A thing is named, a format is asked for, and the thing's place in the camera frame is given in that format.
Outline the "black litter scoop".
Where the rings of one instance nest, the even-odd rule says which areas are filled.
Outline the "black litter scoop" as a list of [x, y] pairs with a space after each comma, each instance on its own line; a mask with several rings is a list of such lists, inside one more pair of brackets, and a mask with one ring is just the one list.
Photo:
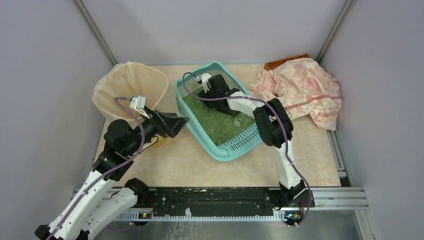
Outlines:
[[229, 106], [217, 106], [215, 109], [220, 113], [223, 113], [232, 117], [236, 117], [241, 113], [240, 111], [230, 109]]

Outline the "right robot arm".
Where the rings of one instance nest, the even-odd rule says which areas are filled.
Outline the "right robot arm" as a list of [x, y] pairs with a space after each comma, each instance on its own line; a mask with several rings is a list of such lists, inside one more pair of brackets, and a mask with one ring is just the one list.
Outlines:
[[194, 79], [203, 87], [198, 99], [206, 107], [232, 116], [243, 113], [254, 119], [261, 140], [274, 152], [281, 190], [277, 206], [281, 208], [299, 203], [301, 208], [309, 209], [313, 194], [295, 165], [292, 145], [294, 126], [282, 103], [276, 98], [265, 101], [248, 96], [237, 88], [229, 88], [220, 74], [203, 74]]

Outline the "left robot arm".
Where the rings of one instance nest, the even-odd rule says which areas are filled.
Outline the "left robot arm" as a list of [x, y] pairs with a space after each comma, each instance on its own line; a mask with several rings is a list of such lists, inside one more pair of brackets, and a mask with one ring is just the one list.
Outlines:
[[149, 108], [146, 111], [147, 117], [137, 120], [136, 127], [124, 119], [109, 124], [103, 136], [104, 149], [81, 189], [55, 220], [35, 230], [40, 240], [93, 240], [124, 211], [149, 203], [150, 188], [133, 178], [106, 203], [100, 204], [131, 167], [145, 143], [158, 136], [175, 138], [190, 120], [176, 113]]

